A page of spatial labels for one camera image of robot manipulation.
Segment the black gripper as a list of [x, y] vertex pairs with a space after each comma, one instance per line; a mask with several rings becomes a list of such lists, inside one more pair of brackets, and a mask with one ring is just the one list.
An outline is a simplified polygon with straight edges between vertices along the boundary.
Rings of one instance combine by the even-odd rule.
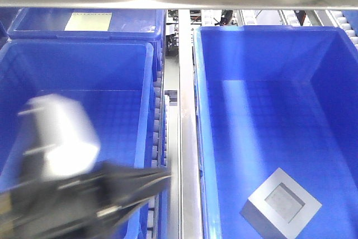
[[1, 191], [1, 238], [110, 238], [121, 222], [120, 203], [148, 200], [171, 182], [165, 167], [101, 162], [97, 172]]

